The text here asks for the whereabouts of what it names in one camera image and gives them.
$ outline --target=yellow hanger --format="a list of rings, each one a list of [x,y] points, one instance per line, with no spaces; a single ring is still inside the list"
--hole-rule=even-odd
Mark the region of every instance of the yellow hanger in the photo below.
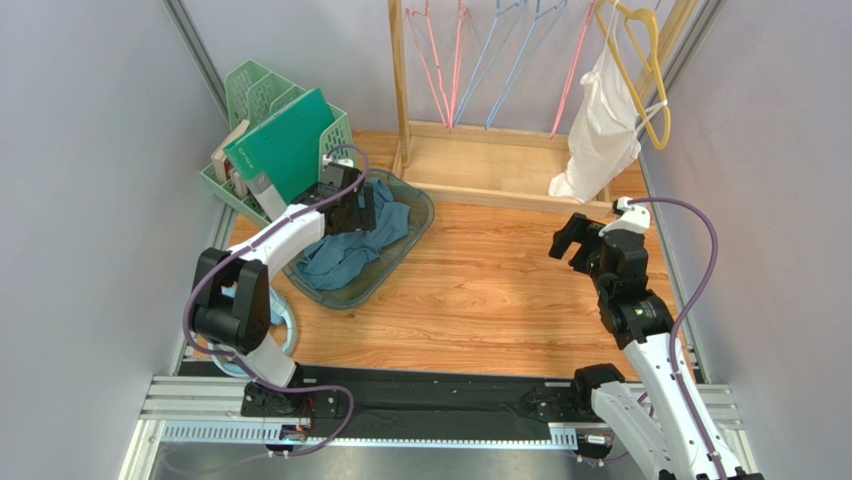
[[[660,96],[660,101],[666,101],[666,87],[663,84],[663,75],[660,70],[660,61],[657,57],[657,46],[659,44],[659,28],[657,28],[657,16],[654,15],[654,12],[648,10],[647,8],[640,8],[637,10],[630,10],[623,3],[616,0],[600,0],[598,1],[598,5],[595,8],[595,16],[598,18],[598,23],[601,26],[601,30],[603,30],[604,35],[606,36],[606,43],[609,46],[609,50],[612,52],[613,59],[615,60],[616,65],[618,65],[618,69],[621,71],[621,76],[624,77],[624,82],[627,83],[627,88],[630,90],[630,96],[633,97],[633,103],[636,105],[636,110],[639,112],[639,115],[642,117],[642,120],[646,120],[648,118],[648,112],[645,111],[645,105],[642,104],[642,100],[639,98],[639,94],[636,92],[636,87],[633,85],[633,80],[630,79],[630,74],[627,73],[627,68],[624,67],[624,63],[621,61],[621,56],[618,54],[618,47],[615,44],[615,40],[612,35],[607,31],[607,24],[604,22],[603,17],[601,16],[601,5],[609,2],[613,4],[613,8],[617,8],[619,12],[624,14],[624,28],[627,30],[627,34],[630,35],[630,41],[633,43],[633,47],[636,48],[636,52],[639,54],[639,58],[642,59],[642,64],[645,66],[645,69],[654,77],[654,80],[657,82],[657,94]],[[630,27],[629,20],[638,20],[645,24],[645,27],[648,29],[648,38],[651,40],[651,52],[646,56],[645,52],[642,51],[642,47],[639,45],[638,40],[636,40],[636,35],[633,34],[633,29]],[[651,142],[657,147],[658,150],[665,148],[666,144],[669,143],[669,133],[671,133],[671,125],[672,125],[672,114],[669,111],[668,105],[663,105],[663,120],[665,122],[665,132],[663,133],[663,138],[657,136],[656,130],[654,130],[654,126],[651,125],[651,122],[647,122],[645,125],[645,129],[648,131],[648,135],[651,137]]]

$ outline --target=gray wall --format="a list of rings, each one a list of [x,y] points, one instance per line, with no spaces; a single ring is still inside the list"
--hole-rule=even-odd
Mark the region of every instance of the gray wall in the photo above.
[[[161,2],[0,1],[0,469],[115,478],[217,202],[224,119]]]
[[[670,92],[671,142],[644,149],[654,193],[719,231],[692,325],[767,478],[849,477],[852,9],[814,5],[725,2]],[[690,293],[709,242],[674,208],[661,223]]]
[[[296,83],[322,88],[331,103],[349,113],[353,128],[397,129],[387,2],[185,2],[221,76],[224,77],[251,58]],[[658,21],[662,26],[674,2],[675,0],[632,0],[629,4],[632,8],[656,7]],[[402,2],[403,7],[410,6],[416,10],[422,10],[423,3],[423,0]],[[505,8],[512,1],[505,0],[502,3]],[[462,123],[485,124],[532,23],[532,6],[535,0],[529,0],[529,3],[501,56],[495,61],[494,67],[470,101]],[[556,0],[542,0],[543,6],[555,3]],[[454,0],[432,2],[432,23],[448,98],[451,95],[450,82],[455,50],[456,5]],[[459,97],[467,88],[479,53],[485,45],[494,19],[495,2],[469,0],[466,5],[471,9],[471,24],[465,31]],[[588,2],[585,0],[568,2],[567,11],[517,81],[494,122],[494,127],[550,131],[587,6]],[[497,50],[499,41],[509,30],[514,20],[512,15],[514,13],[501,17],[490,52]],[[531,45],[552,18],[555,17],[544,17],[540,21]],[[413,24],[419,33],[424,54],[429,59],[432,50],[423,17],[415,17]],[[411,118],[438,121],[437,109],[407,24],[404,31]],[[647,36],[643,37],[641,28],[637,29],[636,33],[640,41],[647,45]],[[623,29],[618,33],[618,39],[621,45],[629,45]],[[585,72],[591,70],[603,48],[603,35],[596,21],[589,27],[583,48],[575,84],[571,88],[560,124],[562,132],[569,130],[583,98],[582,88],[577,82]],[[631,71],[638,72],[638,57],[630,56],[626,53],[628,50],[622,50],[625,52],[625,60],[631,66]]]

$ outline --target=clothes hanger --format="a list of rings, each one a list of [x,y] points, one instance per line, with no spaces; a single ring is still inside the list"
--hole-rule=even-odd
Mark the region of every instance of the clothes hanger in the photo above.
[[[441,115],[441,123],[445,127],[450,126],[450,121],[444,114],[444,109],[441,107],[441,101],[438,100],[438,93],[435,91],[435,84],[432,82],[432,74],[429,73],[429,65],[426,62],[426,56],[423,55],[423,49],[420,47],[420,40],[417,39],[417,31],[414,30],[414,25],[411,23],[411,18],[419,15],[426,18],[426,28],[429,30],[429,41],[432,43],[432,54],[435,57],[435,69],[438,71],[438,88],[441,90],[441,96],[444,97],[444,106],[447,114],[450,112],[450,105],[447,101],[447,94],[444,92],[444,78],[441,75],[441,61],[438,59],[438,48],[435,46],[435,33],[432,30],[432,15],[429,9],[429,0],[425,0],[425,6],[422,12],[418,12],[411,8],[405,9],[405,19],[408,22],[408,28],[411,30],[411,37],[414,39],[414,47],[417,53],[420,54],[420,61],[423,63],[423,68],[426,70],[426,78],[429,80],[429,88],[432,90],[432,98],[435,99],[435,105],[438,107],[438,113]]]
[[[555,27],[556,24],[559,23],[559,19],[562,18],[562,14],[564,14],[567,9],[568,0],[560,0],[547,10],[541,11],[541,0],[536,0],[535,17],[533,17],[533,23],[532,25],[530,25],[530,29],[527,32],[526,38],[524,38],[524,44],[521,45],[521,51],[518,52],[518,57],[515,58],[515,63],[512,65],[512,70],[509,72],[509,76],[506,78],[506,84],[503,87],[503,91],[500,93],[500,97],[497,99],[497,102],[494,103],[494,107],[491,109],[491,113],[488,115],[488,120],[485,121],[486,130],[491,128],[491,124],[497,117],[497,113],[503,106],[503,102],[506,101],[506,98],[508,98],[509,93],[512,91],[512,88],[515,86],[515,82],[518,81],[518,78],[520,78],[521,73],[523,73],[524,71],[524,68],[526,68],[529,61],[535,56],[535,52],[536,50],[538,50],[538,47],[541,46],[542,42],[544,42],[544,39],[547,38],[547,36],[553,30],[553,27]],[[538,42],[535,44],[535,46],[533,46],[532,50],[530,51],[530,54],[527,56],[526,59],[524,59],[524,62],[520,64],[521,68],[518,69],[518,64],[520,63],[521,58],[524,55],[524,51],[527,49],[527,44],[529,43],[530,37],[532,37],[532,34],[535,31],[536,26],[538,25],[538,21],[553,11],[558,11],[559,14],[556,15],[556,18],[553,20],[553,23],[551,23],[550,26],[547,27],[547,30],[545,30],[541,38],[538,39]]]
[[[456,111],[455,116],[453,117],[453,124],[458,124],[459,120],[461,120],[462,115],[464,114],[465,109],[467,109],[467,104],[470,101],[473,94],[476,92],[476,89],[479,88],[479,84],[482,83],[482,79],[485,78],[485,75],[488,73],[488,70],[491,69],[491,65],[494,64],[494,60],[500,55],[500,52],[503,50],[503,47],[506,46],[506,41],[509,40],[509,37],[512,36],[512,32],[515,30],[515,26],[518,25],[518,20],[523,16],[523,7],[527,4],[527,0],[518,0],[513,4],[509,5],[504,9],[500,9],[500,0],[497,0],[497,12],[494,15],[494,21],[491,23],[491,30],[488,32],[488,38],[485,40],[485,46],[482,47],[482,52],[479,54],[479,60],[476,61],[476,66],[473,67],[473,73],[470,75],[470,80],[467,83],[467,89],[462,95],[461,101],[459,101],[459,108]],[[500,46],[497,47],[497,51],[494,52],[494,55],[488,61],[488,64],[485,65],[485,68],[482,70],[482,75],[479,78],[476,78],[476,74],[479,72],[479,67],[482,65],[482,61],[485,59],[485,52],[488,51],[488,47],[491,45],[491,40],[494,37],[494,31],[497,29],[497,24],[500,21],[500,17],[509,13],[513,8],[518,7],[518,14],[515,16],[515,21],[512,22],[512,26],[509,27],[508,33],[503,38],[503,41],[500,43]]]
[[[583,49],[583,42],[586,40],[586,32],[589,30],[589,24],[592,23],[595,1],[589,0],[586,18],[583,20],[583,29],[580,30],[580,39],[577,41],[577,49],[574,51],[574,59],[571,60],[571,68],[568,70],[568,76],[565,77],[565,86],[562,87],[562,98],[559,100],[559,109],[556,111],[556,119],[553,121],[553,128],[550,130],[551,139],[556,135],[556,129],[559,128],[559,121],[562,120],[562,112],[565,110],[565,100],[568,99],[568,93],[571,91],[571,83],[574,81],[574,72],[577,70],[577,61],[580,59],[580,52]]]
[[[450,99],[450,110],[447,112],[447,121],[450,131],[453,131],[455,125],[456,114],[456,98],[459,93],[459,75],[461,74],[461,59],[462,59],[462,34],[465,22],[470,18],[470,9],[462,5],[462,0],[459,0],[459,19],[456,24],[456,54],[453,60],[453,93]]]
[[[657,131],[656,129],[654,129],[654,126],[651,125],[651,122],[648,121],[650,119],[649,113],[645,109],[645,105],[642,103],[642,99],[639,98],[639,93],[636,91],[636,87],[633,85],[633,80],[630,78],[630,74],[627,72],[627,68],[625,68],[624,62],[622,62],[621,60],[621,56],[618,54],[618,45],[616,45],[613,36],[609,35],[607,24],[604,21],[603,16],[601,15],[601,6],[604,3],[613,4],[613,8],[618,9],[618,11],[624,15],[624,28],[625,30],[627,30],[627,34],[630,36],[630,41],[631,43],[633,43],[633,47],[639,54],[639,58],[642,60],[642,65],[651,74],[653,80],[657,84],[657,95],[659,95],[660,97],[660,103],[658,103],[658,105],[661,105],[662,107],[661,110],[663,111],[663,121],[665,128],[665,130],[663,131],[662,139],[657,135]],[[669,142],[672,117],[671,111],[669,111],[669,107],[667,105],[668,100],[666,98],[666,86],[663,83],[660,60],[657,57],[658,45],[660,43],[660,30],[657,27],[657,16],[654,14],[653,11],[648,10],[647,8],[630,10],[626,5],[619,2],[618,0],[598,1],[597,8],[595,9],[595,16],[597,17],[598,24],[600,25],[601,30],[603,30],[603,33],[607,39],[606,43],[609,47],[610,52],[612,52],[613,60],[615,60],[616,65],[618,65],[618,70],[621,72],[621,76],[624,77],[624,82],[627,84],[627,89],[630,90],[630,96],[633,98],[633,103],[636,106],[636,110],[639,112],[639,116],[642,118],[643,124],[645,125],[645,129],[648,132],[648,136],[651,138],[651,142],[658,150],[665,148],[666,144],[668,144]],[[645,52],[639,45],[639,41],[636,39],[636,35],[633,33],[633,28],[630,26],[630,20],[638,20],[645,25],[645,28],[648,29],[648,38],[650,39],[651,47],[651,51],[648,55],[645,55]]]

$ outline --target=pink hanger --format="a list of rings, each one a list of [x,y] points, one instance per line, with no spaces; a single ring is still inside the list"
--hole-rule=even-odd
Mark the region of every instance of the pink hanger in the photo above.
[[[452,100],[450,101],[450,111],[449,111],[449,129],[452,132],[454,126],[454,118],[456,115],[456,97],[459,92],[459,74],[461,73],[461,60],[462,60],[462,27],[464,23],[470,18],[470,9],[467,7],[462,7],[462,0],[459,0],[459,19],[458,24],[456,25],[456,54],[453,60],[453,93]]]
[[[444,108],[446,109],[446,112],[449,113],[450,106],[449,102],[447,102],[447,94],[444,92],[444,79],[441,75],[441,61],[438,59],[438,49],[435,46],[435,33],[432,31],[432,17],[429,11],[429,0],[425,0],[424,9],[422,12],[412,10],[411,8],[406,8],[405,18],[408,21],[408,28],[411,29],[411,36],[412,38],[414,38],[414,46],[417,48],[417,53],[420,54],[420,60],[421,62],[423,62],[423,68],[426,70],[426,78],[429,80],[429,88],[432,90],[432,98],[435,99],[435,106],[438,107],[438,113],[441,115],[441,122],[444,124],[445,127],[449,128],[450,123],[447,121],[446,115],[444,115],[445,110],[441,108],[441,101],[438,100],[438,93],[435,91],[435,84],[432,82],[432,74],[429,73],[429,65],[426,63],[426,56],[423,55],[423,49],[420,48],[420,41],[417,39],[417,32],[414,30],[414,26],[411,24],[411,17],[415,15],[426,17],[426,27],[429,29],[429,41],[432,43],[432,54],[435,57],[435,69],[438,71],[438,88],[441,90],[441,96],[444,97]],[[458,53],[458,46],[456,46],[456,50],[457,56],[459,56],[460,54]]]
[[[574,59],[571,61],[571,68],[568,70],[568,77],[565,79],[565,87],[562,88],[562,99],[559,100],[559,110],[556,112],[556,120],[554,120],[553,129],[550,131],[551,139],[556,135],[556,129],[559,128],[559,121],[562,120],[562,112],[565,110],[565,100],[568,98],[568,92],[571,91],[571,82],[574,80],[574,72],[577,70],[580,50],[583,48],[583,41],[586,39],[586,31],[592,22],[592,13],[594,10],[595,0],[590,0],[589,9],[586,11],[586,19],[583,22],[583,30],[580,31],[580,40],[577,42],[577,49],[574,51]]]

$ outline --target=laundry basket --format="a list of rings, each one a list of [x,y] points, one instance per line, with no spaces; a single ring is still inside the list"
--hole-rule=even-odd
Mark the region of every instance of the laundry basket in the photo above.
[[[429,230],[435,217],[435,207],[424,191],[412,187],[385,170],[371,168],[367,176],[380,178],[393,193],[395,202],[411,207],[408,215],[408,236],[385,247],[378,259],[368,263],[355,279],[337,290],[314,290],[302,281],[296,273],[296,263],[302,255],[297,255],[282,270],[290,282],[308,298],[334,310],[349,310],[366,302]]]

